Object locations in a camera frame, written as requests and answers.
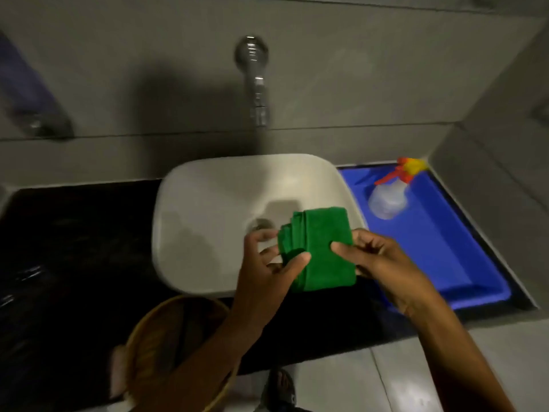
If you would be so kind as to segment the clear spray bottle red trigger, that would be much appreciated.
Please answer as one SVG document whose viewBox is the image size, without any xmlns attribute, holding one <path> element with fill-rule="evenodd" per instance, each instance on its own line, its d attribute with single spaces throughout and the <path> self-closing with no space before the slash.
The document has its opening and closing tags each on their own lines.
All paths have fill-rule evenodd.
<svg viewBox="0 0 549 412">
<path fill-rule="evenodd" d="M 390 220 L 400 214 L 408 205 L 408 185 L 426 169 L 428 164 L 425 160 L 398 158 L 394 170 L 374 182 L 368 199 L 370 211 L 382 220 Z"/>
</svg>

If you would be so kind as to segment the green cloth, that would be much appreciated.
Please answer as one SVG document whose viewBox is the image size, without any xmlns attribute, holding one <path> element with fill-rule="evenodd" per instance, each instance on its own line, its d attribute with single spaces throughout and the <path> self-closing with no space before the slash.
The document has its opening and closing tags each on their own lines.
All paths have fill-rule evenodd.
<svg viewBox="0 0 549 412">
<path fill-rule="evenodd" d="M 295 211 L 290 221 L 281 226 L 277 240 L 284 265 L 300 253 L 311 254 L 309 263 L 293 281 L 291 292 L 313 292 L 355 285 L 354 264 L 331 250 L 332 242 L 353 244 L 353 233 L 345 208 Z"/>
</svg>

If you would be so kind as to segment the woven yellow basket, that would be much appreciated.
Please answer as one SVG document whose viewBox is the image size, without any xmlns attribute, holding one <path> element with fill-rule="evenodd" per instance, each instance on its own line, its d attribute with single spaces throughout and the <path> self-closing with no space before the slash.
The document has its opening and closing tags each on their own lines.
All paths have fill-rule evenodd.
<svg viewBox="0 0 549 412">
<path fill-rule="evenodd" d="M 140 319 L 126 344 L 125 397 L 131 412 L 158 393 L 170 375 L 216 334 L 230 308 L 216 298 L 179 295 Z"/>
</svg>

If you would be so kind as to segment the blue wall dispenser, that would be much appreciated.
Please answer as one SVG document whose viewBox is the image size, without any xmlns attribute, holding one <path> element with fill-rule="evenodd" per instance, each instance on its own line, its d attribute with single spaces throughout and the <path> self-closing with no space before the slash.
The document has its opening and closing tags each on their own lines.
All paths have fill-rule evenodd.
<svg viewBox="0 0 549 412">
<path fill-rule="evenodd" d="M 0 108 L 26 136 L 65 142 L 72 120 L 9 38 L 0 31 Z"/>
</svg>

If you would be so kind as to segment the person's foot in sandal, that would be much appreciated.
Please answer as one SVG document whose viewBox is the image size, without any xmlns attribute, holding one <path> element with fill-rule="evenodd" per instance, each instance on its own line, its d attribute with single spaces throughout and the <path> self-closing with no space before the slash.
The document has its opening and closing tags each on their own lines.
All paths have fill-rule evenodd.
<svg viewBox="0 0 549 412">
<path fill-rule="evenodd" d="M 283 368 L 271 369 L 254 412 L 301 412 L 292 376 Z"/>
</svg>

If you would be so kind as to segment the person's left forearm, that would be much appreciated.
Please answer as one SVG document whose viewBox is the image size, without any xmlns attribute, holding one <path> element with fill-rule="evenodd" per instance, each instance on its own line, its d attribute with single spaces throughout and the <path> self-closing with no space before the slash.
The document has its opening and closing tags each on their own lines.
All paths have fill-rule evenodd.
<svg viewBox="0 0 549 412">
<path fill-rule="evenodd" d="M 272 318 L 259 307 L 232 309 L 217 331 L 134 412 L 202 412 Z"/>
</svg>

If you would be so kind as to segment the person's left hand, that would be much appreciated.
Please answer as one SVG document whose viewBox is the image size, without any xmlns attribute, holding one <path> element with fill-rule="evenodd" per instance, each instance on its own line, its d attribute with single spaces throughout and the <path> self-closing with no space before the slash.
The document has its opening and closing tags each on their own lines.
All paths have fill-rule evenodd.
<svg viewBox="0 0 549 412">
<path fill-rule="evenodd" d="M 278 311 L 292 284 L 275 284 L 275 267 L 259 267 L 258 246 L 276 239 L 278 230 L 262 229 L 244 238 L 242 266 L 230 318 L 248 331 L 261 333 Z"/>
</svg>

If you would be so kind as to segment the person's right hand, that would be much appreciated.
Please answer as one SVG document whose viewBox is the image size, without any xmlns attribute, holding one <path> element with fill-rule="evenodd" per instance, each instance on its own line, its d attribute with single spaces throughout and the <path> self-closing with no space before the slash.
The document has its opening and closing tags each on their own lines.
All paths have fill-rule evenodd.
<svg viewBox="0 0 549 412">
<path fill-rule="evenodd" d="M 361 247 L 357 274 L 373 279 L 404 316 L 412 318 L 442 300 L 429 278 L 396 241 L 361 228 L 354 229 L 352 236 L 352 244 Z"/>
</svg>

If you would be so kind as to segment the person's right forearm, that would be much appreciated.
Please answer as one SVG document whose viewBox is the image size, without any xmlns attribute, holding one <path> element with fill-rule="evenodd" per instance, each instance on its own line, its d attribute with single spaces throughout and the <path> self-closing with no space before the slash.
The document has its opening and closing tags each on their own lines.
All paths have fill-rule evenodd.
<svg viewBox="0 0 549 412">
<path fill-rule="evenodd" d="M 517 412 L 469 332 L 438 293 L 408 303 L 443 412 Z"/>
</svg>

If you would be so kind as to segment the chrome wall faucet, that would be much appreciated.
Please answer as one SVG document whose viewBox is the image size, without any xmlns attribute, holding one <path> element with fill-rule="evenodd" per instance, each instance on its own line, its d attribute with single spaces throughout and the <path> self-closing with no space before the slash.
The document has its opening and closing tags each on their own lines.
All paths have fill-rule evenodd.
<svg viewBox="0 0 549 412">
<path fill-rule="evenodd" d="M 256 128 L 266 129 L 270 123 L 265 81 L 269 52 L 264 41 L 256 35 L 246 35 L 236 44 L 234 61 L 244 78 L 250 117 Z"/>
</svg>

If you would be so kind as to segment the white wash basin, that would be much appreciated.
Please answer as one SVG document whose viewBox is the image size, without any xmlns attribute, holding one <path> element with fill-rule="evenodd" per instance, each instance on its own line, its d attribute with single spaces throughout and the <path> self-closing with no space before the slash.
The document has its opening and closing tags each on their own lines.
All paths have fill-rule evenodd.
<svg viewBox="0 0 549 412">
<path fill-rule="evenodd" d="M 344 207 L 352 229 L 367 228 L 338 169 L 310 154 L 190 161 L 172 169 L 156 195 L 152 261 L 161 281 L 188 294 L 234 295 L 247 224 L 293 212 Z"/>
</svg>

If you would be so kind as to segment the blue plastic tray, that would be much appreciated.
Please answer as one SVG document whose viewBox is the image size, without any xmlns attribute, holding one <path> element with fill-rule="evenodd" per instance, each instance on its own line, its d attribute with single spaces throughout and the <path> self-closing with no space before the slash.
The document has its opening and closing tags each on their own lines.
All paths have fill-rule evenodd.
<svg viewBox="0 0 549 412">
<path fill-rule="evenodd" d="M 339 172 L 353 193 L 372 232 L 393 238 L 429 277 L 452 309 L 508 300 L 512 291 L 494 259 L 474 238 L 429 171 L 422 171 L 406 189 L 408 206 L 383 220 L 368 200 L 374 182 L 396 165 L 347 167 Z"/>
</svg>

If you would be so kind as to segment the chrome sink drain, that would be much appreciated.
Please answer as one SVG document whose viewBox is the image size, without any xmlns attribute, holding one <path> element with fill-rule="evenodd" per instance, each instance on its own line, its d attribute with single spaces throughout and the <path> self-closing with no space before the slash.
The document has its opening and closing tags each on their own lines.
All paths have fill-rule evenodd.
<svg viewBox="0 0 549 412">
<path fill-rule="evenodd" d="M 252 233 L 262 229 L 277 229 L 276 224 L 267 218 L 252 219 L 246 226 L 246 233 Z"/>
</svg>

